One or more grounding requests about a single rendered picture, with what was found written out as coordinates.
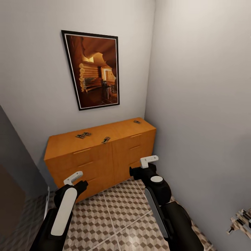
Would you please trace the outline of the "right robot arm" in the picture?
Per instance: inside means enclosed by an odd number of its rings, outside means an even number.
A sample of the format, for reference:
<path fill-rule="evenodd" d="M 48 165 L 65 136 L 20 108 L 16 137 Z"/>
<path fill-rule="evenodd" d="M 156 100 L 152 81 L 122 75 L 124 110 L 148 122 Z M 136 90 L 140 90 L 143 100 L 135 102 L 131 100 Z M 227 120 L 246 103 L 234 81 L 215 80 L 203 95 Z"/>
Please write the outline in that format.
<path fill-rule="evenodd" d="M 170 251 L 204 251 L 203 244 L 191 228 L 191 218 L 186 210 L 176 201 L 169 203 L 171 189 L 151 164 L 158 160 L 156 155 L 141 158 L 140 167 L 129 168 L 130 176 L 145 184 L 146 198 Z"/>

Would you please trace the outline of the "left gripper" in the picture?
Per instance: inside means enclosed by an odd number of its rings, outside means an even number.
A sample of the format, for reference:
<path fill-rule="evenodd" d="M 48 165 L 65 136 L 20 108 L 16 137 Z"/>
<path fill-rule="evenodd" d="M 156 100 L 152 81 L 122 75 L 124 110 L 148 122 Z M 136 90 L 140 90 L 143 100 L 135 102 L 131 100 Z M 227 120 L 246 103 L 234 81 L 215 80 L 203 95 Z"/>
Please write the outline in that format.
<path fill-rule="evenodd" d="M 78 182 L 76 185 L 74 185 L 74 187 L 76 187 L 76 189 L 78 190 L 78 196 L 87 189 L 87 186 L 88 182 L 86 180 L 84 182 L 82 180 Z"/>

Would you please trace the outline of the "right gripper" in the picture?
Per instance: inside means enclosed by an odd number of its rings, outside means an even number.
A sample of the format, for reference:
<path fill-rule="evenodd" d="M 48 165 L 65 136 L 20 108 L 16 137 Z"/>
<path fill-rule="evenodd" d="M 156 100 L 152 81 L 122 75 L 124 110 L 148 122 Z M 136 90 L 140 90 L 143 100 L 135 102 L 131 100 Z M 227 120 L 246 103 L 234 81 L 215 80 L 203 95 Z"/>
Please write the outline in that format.
<path fill-rule="evenodd" d="M 134 180 L 143 180 L 143 176 L 145 173 L 147 172 L 153 172 L 156 173 L 156 167 L 154 164 L 148 163 L 148 168 L 141 168 L 141 167 L 137 167 L 137 168 L 129 168 L 129 173 L 131 177 L 134 177 Z"/>

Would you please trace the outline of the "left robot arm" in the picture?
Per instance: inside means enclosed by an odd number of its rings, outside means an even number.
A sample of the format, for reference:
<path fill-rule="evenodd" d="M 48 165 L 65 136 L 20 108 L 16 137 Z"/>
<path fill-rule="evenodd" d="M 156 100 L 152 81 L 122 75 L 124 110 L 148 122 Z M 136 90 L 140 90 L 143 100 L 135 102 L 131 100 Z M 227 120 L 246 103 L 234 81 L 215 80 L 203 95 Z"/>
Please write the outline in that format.
<path fill-rule="evenodd" d="M 82 176 L 82 171 L 74 173 L 64 180 L 64 186 L 55 192 L 54 203 L 57 208 L 49 209 L 29 251 L 63 250 L 75 201 L 88 186 L 86 180 L 73 184 Z"/>

